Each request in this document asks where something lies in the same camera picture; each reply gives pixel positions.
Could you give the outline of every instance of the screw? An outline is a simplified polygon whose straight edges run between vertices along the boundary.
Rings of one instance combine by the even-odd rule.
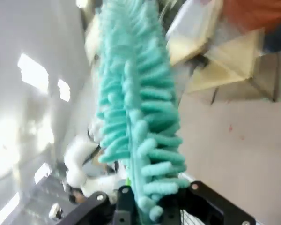
[[[129,189],[128,188],[123,188],[123,190],[122,190],[122,193],[127,193],[129,191]]]
[[[199,186],[198,186],[197,184],[193,184],[193,185],[192,185],[192,189],[193,189],[193,190],[197,190],[198,188],[199,188]]]
[[[101,201],[103,198],[104,198],[103,195],[98,195],[98,196],[97,196],[97,200],[98,200],[98,201]]]

